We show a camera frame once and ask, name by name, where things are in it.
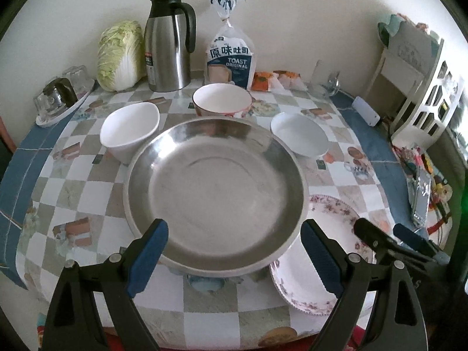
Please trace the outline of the floral round plate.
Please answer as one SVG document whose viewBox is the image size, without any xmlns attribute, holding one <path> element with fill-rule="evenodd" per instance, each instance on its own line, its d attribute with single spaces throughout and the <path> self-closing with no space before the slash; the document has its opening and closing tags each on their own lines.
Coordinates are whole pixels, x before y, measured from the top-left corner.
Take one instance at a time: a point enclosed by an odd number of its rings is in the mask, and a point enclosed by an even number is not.
<svg viewBox="0 0 468 351">
<path fill-rule="evenodd" d="M 375 262 L 373 250 L 354 233 L 358 213 L 343 200 L 313 194 L 309 198 L 307 217 L 315 220 L 323 233 L 337 241 L 345 253 L 355 253 L 364 261 Z M 318 242 L 317 245 L 319 250 L 312 259 L 299 235 L 285 254 L 270 265 L 271 278 L 290 306 L 305 314 L 329 315 L 337 297 L 326 289 L 321 279 L 328 259 L 321 257 L 323 244 Z"/>
</svg>

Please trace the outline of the large stainless steel basin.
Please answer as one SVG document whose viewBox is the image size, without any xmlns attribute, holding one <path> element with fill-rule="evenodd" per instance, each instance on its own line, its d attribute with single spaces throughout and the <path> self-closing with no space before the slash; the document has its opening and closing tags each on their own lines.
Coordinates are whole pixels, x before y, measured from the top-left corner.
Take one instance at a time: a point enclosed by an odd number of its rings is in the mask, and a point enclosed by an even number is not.
<svg viewBox="0 0 468 351">
<path fill-rule="evenodd" d="M 123 205 L 134 235 L 168 226 L 162 262 L 198 276 L 253 273 L 297 238 L 309 190 L 292 151 L 265 128 L 206 117 L 167 129 L 128 166 Z"/>
</svg>

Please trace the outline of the white square bowl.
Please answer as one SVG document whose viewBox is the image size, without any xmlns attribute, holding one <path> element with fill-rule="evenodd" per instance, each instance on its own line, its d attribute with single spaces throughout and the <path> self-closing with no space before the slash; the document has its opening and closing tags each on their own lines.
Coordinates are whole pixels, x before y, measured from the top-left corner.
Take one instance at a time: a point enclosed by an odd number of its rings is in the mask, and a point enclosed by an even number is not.
<svg viewBox="0 0 468 351">
<path fill-rule="evenodd" d="M 100 130 L 101 145 L 119 162 L 128 165 L 137 149 L 159 128 L 160 114 L 150 102 L 127 105 L 111 113 Z"/>
</svg>

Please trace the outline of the red strawberry rimmed bowl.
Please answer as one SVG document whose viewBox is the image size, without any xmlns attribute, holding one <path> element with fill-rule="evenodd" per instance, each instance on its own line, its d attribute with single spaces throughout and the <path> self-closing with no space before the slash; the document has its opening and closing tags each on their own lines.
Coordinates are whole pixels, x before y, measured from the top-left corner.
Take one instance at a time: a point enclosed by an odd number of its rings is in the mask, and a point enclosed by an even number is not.
<svg viewBox="0 0 468 351">
<path fill-rule="evenodd" d="M 212 83 L 197 89 L 192 96 L 198 116 L 244 118 L 252 107 L 252 95 L 226 83 Z"/>
</svg>

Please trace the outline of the white power bank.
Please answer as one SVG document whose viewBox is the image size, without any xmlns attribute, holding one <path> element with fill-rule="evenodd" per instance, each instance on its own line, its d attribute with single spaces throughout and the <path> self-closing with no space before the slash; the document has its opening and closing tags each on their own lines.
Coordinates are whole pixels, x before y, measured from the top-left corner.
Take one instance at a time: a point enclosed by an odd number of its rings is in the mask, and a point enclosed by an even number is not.
<svg viewBox="0 0 468 351">
<path fill-rule="evenodd" d="M 377 112 L 360 96 L 355 97 L 351 106 L 370 127 L 375 127 L 381 120 Z"/>
</svg>

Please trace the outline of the checkered blue tablecloth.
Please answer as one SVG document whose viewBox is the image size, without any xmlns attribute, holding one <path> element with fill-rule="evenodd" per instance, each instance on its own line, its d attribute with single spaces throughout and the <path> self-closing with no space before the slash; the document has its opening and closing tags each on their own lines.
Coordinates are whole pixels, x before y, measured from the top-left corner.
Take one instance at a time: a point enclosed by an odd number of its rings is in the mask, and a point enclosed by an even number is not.
<svg viewBox="0 0 468 351">
<path fill-rule="evenodd" d="M 13 156 L 1 183 L 1 270 L 44 302 L 51 299 L 66 260 L 100 263 L 127 246 L 126 167 L 101 145 L 101 126 L 114 110 L 154 102 L 160 129 L 192 119 L 192 95 L 201 85 L 166 94 L 139 82 L 122 93 L 95 90 L 75 115 L 49 128 L 33 127 Z M 303 159 L 309 191 L 338 198 L 383 230 L 409 222 L 393 200 L 406 197 L 399 162 L 377 137 L 364 140 L 367 124 L 351 98 L 330 99 L 304 91 L 253 94 L 250 119 L 268 127 L 278 113 L 305 113 L 326 133 L 330 147 L 319 160 Z M 135 299 L 162 347 L 178 350 L 242 350 L 318 332 L 323 315 L 309 315 L 278 294 L 269 271 L 210 284 L 157 266 Z"/>
</svg>

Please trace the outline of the small white round bowl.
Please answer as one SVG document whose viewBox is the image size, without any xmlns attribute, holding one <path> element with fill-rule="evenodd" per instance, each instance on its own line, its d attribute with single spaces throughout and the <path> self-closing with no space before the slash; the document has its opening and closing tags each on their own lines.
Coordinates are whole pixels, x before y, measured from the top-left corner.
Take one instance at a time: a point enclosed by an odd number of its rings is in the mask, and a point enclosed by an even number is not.
<svg viewBox="0 0 468 351">
<path fill-rule="evenodd" d="M 329 149 L 324 130 L 302 114 L 279 113 L 273 117 L 270 128 L 291 151 L 301 156 L 317 158 Z"/>
</svg>

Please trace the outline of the white shelf rack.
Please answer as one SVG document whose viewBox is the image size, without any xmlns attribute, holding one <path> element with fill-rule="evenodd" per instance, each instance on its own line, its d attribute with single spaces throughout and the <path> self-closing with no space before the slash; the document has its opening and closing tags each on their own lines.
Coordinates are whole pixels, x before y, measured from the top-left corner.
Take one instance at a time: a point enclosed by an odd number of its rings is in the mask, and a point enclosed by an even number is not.
<svg viewBox="0 0 468 351">
<path fill-rule="evenodd" d="M 427 149 L 448 128 L 467 83 L 455 50 L 399 13 L 378 23 L 378 38 L 383 50 L 362 98 L 390 119 L 394 146 Z"/>
</svg>

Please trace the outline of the orange snack packet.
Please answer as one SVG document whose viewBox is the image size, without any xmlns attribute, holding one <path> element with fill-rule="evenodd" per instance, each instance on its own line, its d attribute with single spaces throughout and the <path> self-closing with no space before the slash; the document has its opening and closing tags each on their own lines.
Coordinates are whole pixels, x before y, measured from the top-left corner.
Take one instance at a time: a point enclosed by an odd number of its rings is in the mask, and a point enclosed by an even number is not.
<svg viewBox="0 0 468 351">
<path fill-rule="evenodd" d="M 302 81 L 301 75 L 288 70 L 274 70 L 278 81 L 287 90 L 307 90 Z"/>
<path fill-rule="evenodd" d="M 255 72 L 252 81 L 253 91 L 267 92 L 270 90 L 270 79 L 274 77 L 273 73 L 270 72 Z"/>
</svg>

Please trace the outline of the dark lidded glass teapot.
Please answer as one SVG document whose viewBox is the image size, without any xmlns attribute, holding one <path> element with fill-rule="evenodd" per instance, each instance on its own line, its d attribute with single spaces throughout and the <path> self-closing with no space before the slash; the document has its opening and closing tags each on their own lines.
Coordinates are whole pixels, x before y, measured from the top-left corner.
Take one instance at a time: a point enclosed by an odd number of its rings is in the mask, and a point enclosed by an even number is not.
<svg viewBox="0 0 468 351">
<path fill-rule="evenodd" d="M 77 95 L 68 78 L 54 78 L 43 89 L 43 93 L 51 97 L 59 106 L 65 105 L 68 108 L 77 101 Z"/>
</svg>

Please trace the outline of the toast bread bag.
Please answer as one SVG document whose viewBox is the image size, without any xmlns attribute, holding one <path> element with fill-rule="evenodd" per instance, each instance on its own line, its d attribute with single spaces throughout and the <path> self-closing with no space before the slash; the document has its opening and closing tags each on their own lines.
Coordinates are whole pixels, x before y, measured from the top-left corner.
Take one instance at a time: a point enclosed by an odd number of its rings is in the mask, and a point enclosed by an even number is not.
<svg viewBox="0 0 468 351">
<path fill-rule="evenodd" d="M 205 84 L 226 83 L 252 89 L 255 46 L 241 28 L 230 22 L 236 5 L 245 0 L 209 0 L 221 19 L 221 28 L 205 49 Z"/>
</svg>

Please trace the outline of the white tray with glasses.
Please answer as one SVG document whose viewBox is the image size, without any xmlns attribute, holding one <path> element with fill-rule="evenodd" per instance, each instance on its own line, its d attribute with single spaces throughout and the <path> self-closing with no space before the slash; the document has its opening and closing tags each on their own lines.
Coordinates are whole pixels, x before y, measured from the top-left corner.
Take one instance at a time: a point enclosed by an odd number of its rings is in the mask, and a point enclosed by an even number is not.
<svg viewBox="0 0 468 351">
<path fill-rule="evenodd" d="M 36 125 L 50 127 L 71 115 L 93 91 L 94 84 L 84 65 L 69 67 L 60 77 L 51 79 L 33 99 Z"/>
</svg>

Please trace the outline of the napa cabbage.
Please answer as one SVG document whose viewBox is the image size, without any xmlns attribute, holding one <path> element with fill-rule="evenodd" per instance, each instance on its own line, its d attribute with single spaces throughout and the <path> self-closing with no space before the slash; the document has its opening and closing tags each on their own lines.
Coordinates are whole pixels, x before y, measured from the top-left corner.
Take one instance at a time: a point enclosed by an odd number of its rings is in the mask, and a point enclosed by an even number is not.
<svg viewBox="0 0 468 351">
<path fill-rule="evenodd" d="M 100 37 L 97 79 L 106 91 L 123 91 L 146 75 L 143 30 L 137 21 L 125 20 L 107 28 Z"/>
</svg>

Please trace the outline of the stainless steel thermos jug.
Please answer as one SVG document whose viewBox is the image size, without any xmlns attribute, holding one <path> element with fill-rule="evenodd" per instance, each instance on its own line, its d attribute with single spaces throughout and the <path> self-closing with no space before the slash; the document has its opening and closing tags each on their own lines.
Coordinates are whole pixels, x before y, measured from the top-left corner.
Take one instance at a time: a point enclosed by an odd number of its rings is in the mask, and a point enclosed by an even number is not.
<svg viewBox="0 0 468 351">
<path fill-rule="evenodd" d="M 183 0 L 151 0 L 144 55 L 151 90 L 180 90 L 190 84 L 190 55 L 196 46 L 196 13 Z"/>
</svg>

